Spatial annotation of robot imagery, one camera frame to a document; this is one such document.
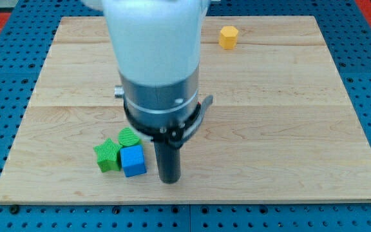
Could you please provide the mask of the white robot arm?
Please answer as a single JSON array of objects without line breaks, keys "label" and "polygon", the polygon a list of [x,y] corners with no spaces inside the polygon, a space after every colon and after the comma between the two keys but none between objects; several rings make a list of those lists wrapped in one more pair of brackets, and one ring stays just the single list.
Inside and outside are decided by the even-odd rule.
[{"label": "white robot arm", "polygon": [[180,148],[199,129],[213,97],[198,98],[200,42],[209,1],[82,0],[101,11],[118,62],[132,128],[155,147],[159,178],[181,176]]}]

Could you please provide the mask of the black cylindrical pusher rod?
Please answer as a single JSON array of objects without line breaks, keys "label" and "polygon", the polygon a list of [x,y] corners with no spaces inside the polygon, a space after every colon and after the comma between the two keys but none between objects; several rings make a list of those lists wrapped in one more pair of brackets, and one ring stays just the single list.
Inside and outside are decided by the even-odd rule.
[{"label": "black cylindrical pusher rod", "polygon": [[166,143],[155,142],[158,176],[163,183],[173,184],[181,177],[180,150]]}]

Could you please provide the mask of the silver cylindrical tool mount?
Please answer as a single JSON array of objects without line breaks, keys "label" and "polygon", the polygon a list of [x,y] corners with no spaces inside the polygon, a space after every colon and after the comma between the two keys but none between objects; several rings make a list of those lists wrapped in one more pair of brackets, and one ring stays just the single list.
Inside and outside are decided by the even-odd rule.
[{"label": "silver cylindrical tool mount", "polygon": [[182,80],[133,81],[120,75],[124,111],[133,131],[147,141],[179,149],[199,129],[213,103],[198,101],[199,69]]}]

